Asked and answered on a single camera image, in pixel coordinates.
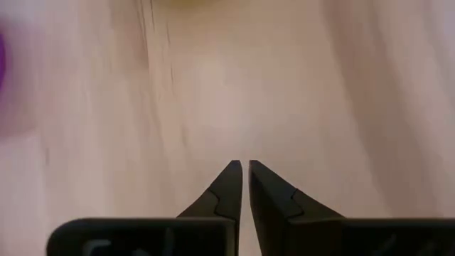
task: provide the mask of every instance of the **light wooden surface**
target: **light wooden surface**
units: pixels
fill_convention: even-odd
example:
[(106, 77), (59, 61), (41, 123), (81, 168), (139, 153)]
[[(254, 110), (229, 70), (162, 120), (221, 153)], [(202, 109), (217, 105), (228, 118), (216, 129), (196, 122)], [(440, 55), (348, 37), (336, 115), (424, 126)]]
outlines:
[[(346, 216), (454, 217), (454, 17), (450, 0), (1, 0), (0, 255), (43, 255), (73, 218), (175, 216), (231, 159)], [(240, 252), (258, 255), (246, 188)]]

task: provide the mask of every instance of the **blurred purple object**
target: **blurred purple object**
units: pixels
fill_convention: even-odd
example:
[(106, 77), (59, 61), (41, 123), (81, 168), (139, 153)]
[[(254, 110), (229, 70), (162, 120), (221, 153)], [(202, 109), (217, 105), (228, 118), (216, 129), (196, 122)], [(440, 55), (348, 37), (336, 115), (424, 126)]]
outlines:
[(5, 44), (3, 41), (3, 36), (0, 34), (0, 87), (3, 82), (3, 77), (5, 75)]

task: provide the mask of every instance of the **purple object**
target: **purple object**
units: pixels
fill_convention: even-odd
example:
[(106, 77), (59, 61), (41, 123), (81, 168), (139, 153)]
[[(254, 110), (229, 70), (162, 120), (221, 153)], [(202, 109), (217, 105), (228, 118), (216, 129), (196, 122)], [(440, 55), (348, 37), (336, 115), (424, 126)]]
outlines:
[(5, 43), (3, 41), (3, 36), (0, 34), (0, 87), (3, 82), (3, 77), (5, 75), (5, 66), (6, 66), (6, 60), (5, 60)]

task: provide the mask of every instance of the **wood grain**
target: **wood grain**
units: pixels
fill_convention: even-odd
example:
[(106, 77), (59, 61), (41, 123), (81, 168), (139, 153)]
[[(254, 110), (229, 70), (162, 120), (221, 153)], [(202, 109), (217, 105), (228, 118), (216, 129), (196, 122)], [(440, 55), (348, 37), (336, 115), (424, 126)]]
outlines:
[[(0, 255), (43, 255), (73, 218), (175, 216), (231, 159), (346, 216), (454, 217), (454, 12), (0, 1)], [(244, 191), (240, 251), (258, 255)]]

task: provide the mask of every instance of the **wooden table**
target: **wooden table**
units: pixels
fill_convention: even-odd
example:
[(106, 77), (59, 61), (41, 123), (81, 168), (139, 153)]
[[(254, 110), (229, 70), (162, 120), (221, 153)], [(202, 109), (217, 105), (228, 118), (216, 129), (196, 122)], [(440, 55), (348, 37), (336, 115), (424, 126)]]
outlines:
[[(259, 159), (346, 216), (455, 216), (455, 2), (1, 0), (0, 255), (175, 216)], [(247, 195), (241, 255), (258, 255)]]

